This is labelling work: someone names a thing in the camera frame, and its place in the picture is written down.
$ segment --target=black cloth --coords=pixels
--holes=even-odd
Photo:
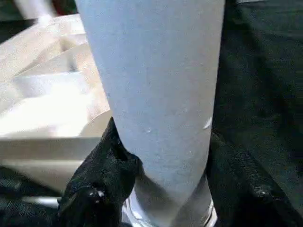
[[[21,201],[23,196],[61,196],[5,167],[0,167],[0,227],[50,227],[57,210]]]
[[[302,50],[302,1],[226,2],[208,165],[223,227],[302,226]]]
[[[100,143],[67,184],[56,226],[120,226],[122,205],[140,166],[139,158],[124,148],[111,118]],[[102,193],[99,198],[94,195],[98,192]]]

